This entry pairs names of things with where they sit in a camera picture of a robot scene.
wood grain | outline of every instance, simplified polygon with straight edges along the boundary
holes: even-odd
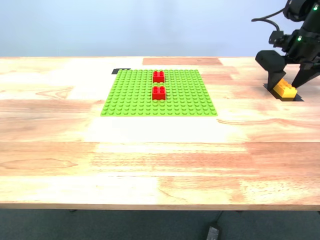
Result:
[[[218,117],[100,117],[113,68],[158,67]],[[319,79],[283,102],[253,57],[0,58],[0,208],[320,211]]]
[[[143,65],[200,65],[200,66],[221,66],[216,57],[146,57]]]

black robotic arm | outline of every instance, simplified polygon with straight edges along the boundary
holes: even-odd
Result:
[[[268,19],[281,12],[293,22],[304,21],[302,27],[291,35],[284,34],[275,22]],[[276,31],[272,32],[269,43],[274,48],[282,48],[285,53],[281,56],[274,50],[262,50],[255,57],[268,72],[268,91],[286,75],[284,69],[288,64],[300,64],[300,70],[292,82],[295,88],[320,75],[320,0],[288,0],[280,11],[251,21],[274,25]]]

